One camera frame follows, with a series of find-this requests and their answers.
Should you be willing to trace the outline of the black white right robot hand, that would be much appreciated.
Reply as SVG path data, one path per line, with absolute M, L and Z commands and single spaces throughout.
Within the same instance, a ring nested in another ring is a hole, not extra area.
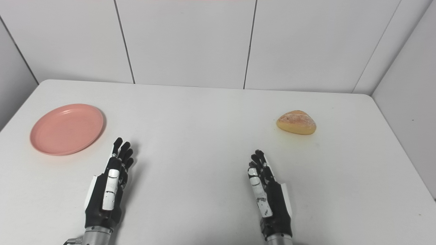
M 247 170 L 255 201 L 261 214 L 260 227 L 267 245 L 291 245 L 292 209 L 285 183 L 279 183 L 266 155 L 257 149 Z

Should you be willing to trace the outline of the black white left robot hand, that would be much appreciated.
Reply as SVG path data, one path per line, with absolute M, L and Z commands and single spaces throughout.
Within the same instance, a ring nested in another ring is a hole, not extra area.
M 122 216 L 121 200 L 128 183 L 134 151 L 128 141 L 117 138 L 105 170 L 94 176 L 85 203 L 85 228 L 114 230 Z

